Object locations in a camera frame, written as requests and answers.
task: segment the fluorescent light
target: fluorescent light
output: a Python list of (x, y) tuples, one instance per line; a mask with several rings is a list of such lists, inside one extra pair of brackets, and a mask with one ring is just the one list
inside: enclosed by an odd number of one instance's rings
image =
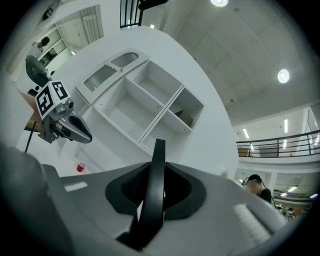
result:
[(282, 69), (278, 73), (278, 80), (281, 84), (285, 84), (286, 82), (289, 81), (290, 75), (288, 70)]
[(243, 132), (244, 132), (244, 135), (246, 136), (246, 138), (249, 139), (249, 134), (248, 134), (247, 130), (243, 129)]
[(318, 144), (319, 140), (320, 140), (320, 135), (318, 135), (318, 137), (316, 137), (316, 139), (315, 139), (315, 142), (314, 142), (315, 146)]
[(288, 132), (288, 119), (284, 120), (284, 132)]
[(211, 3), (218, 7), (224, 7), (227, 5), (228, 0), (211, 0)]
[(298, 188), (297, 186), (293, 186), (292, 188), (290, 188), (290, 189), (288, 190), (288, 192), (293, 192), (293, 191), (295, 191), (297, 188)]
[(312, 199), (317, 198), (317, 197), (318, 197), (318, 194), (310, 195), (310, 198), (312, 198)]

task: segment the white panel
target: white panel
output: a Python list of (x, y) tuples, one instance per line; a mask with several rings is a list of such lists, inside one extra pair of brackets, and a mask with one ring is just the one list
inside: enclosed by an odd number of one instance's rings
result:
[(89, 43), (92, 43), (100, 38), (97, 16), (95, 14), (82, 18), (84, 30)]
[(151, 152), (153, 152), (156, 139), (165, 140), (165, 148), (167, 150), (177, 134), (177, 132), (171, 130), (163, 121), (159, 121), (156, 126), (152, 128), (150, 134), (142, 141), (142, 143)]
[(93, 140), (82, 144), (81, 150), (99, 169), (109, 171), (151, 160), (150, 155), (128, 140), (97, 111), (92, 111), (87, 124)]
[(65, 22), (63, 23), (63, 27), (71, 44), (80, 48), (83, 48), (89, 44), (81, 18)]
[(151, 113), (158, 114), (164, 107), (164, 105), (129, 80), (126, 80), (126, 89), (136, 101), (144, 105)]
[(76, 114), (79, 113), (79, 111), (87, 105), (87, 101), (84, 99), (84, 97), (80, 94), (80, 92), (74, 88), (73, 91), (71, 92), (71, 100), (74, 101), (74, 107), (73, 107), (73, 112)]
[(171, 110), (167, 110), (161, 117), (161, 120), (176, 133), (190, 133), (192, 131), (192, 129), (171, 112)]
[(164, 105), (182, 85), (181, 82), (152, 61), (136, 68), (127, 77)]
[(138, 141), (163, 106), (135, 84), (122, 79), (95, 103), (128, 136)]
[(171, 111), (166, 111), (161, 119), (151, 128), (141, 144), (154, 151), (156, 139), (165, 140), (166, 160), (177, 161), (183, 147), (188, 141), (191, 129), (176, 117)]

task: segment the ceiling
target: ceiling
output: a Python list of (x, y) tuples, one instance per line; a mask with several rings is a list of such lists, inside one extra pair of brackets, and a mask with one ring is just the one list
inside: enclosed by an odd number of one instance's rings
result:
[[(272, 96), (286, 95), (288, 86), (293, 84), (300, 89), (306, 86), (300, 83), (314, 77), (320, 66), (289, 15), (267, 0), (229, 0), (225, 7), (216, 7), (210, 0), (191, 3), (193, 7), (185, 10), (187, 13), (175, 24), (171, 36), (207, 74), (231, 123), (241, 121), (233, 122), (229, 112), (248, 102), (255, 101), (249, 108), (256, 115), (252, 114), (247, 121), (292, 109), (292, 101), (287, 109), (280, 109), (279, 100), (278, 107), (273, 109)], [(284, 68), (290, 72), (285, 85), (278, 81), (278, 72)], [(259, 105), (257, 99), (267, 95), (264, 105)]]
[[(302, 134), (307, 124), (308, 110), (308, 108), (301, 109), (260, 121), (234, 126), (235, 140), (237, 142), (255, 141)], [(288, 119), (287, 133), (285, 133), (285, 119)], [(243, 129), (247, 130), (249, 139), (246, 138)]]

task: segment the railing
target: railing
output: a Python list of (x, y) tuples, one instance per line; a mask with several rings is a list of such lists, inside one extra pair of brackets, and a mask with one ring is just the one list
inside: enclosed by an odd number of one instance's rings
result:
[(239, 157), (289, 158), (320, 154), (320, 130), (298, 135), (237, 141)]
[(141, 26), (143, 11), (138, 8), (139, 0), (120, 1), (120, 28)]
[(141, 26), (145, 10), (165, 4), (168, 1), (169, 0), (120, 0), (120, 28)]

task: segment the white shelf unit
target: white shelf unit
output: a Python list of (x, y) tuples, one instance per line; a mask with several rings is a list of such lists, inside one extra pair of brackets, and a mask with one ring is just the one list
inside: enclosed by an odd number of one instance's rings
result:
[(165, 140), (166, 155), (174, 160), (181, 153), (191, 132), (192, 129), (168, 109), (153, 124), (140, 144), (153, 153), (156, 139)]
[(191, 128), (194, 128), (203, 108), (204, 105), (186, 88), (181, 90), (169, 106), (169, 109), (175, 114), (182, 110), (185, 111), (193, 119)]
[(163, 105), (179, 91), (182, 84), (152, 61), (147, 61), (126, 75)]
[(138, 143), (164, 105), (135, 83), (122, 78), (100, 96), (94, 108), (115, 128)]
[(65, 149), (68, 157), (84, 161), (92, 173), (151, 161), (149, 153), (125, 137), (93, 107), (84, 118), (92, 133), (92, 141), (88, 144), (70, 141)]
[(81, 93), (76, 88), (73, 89), (70, 99), (74, 101), (73, 112), (75, 112), (80, 117), (82, 117), (82, 115), (91, 106), (90, 103), (81, 95)]

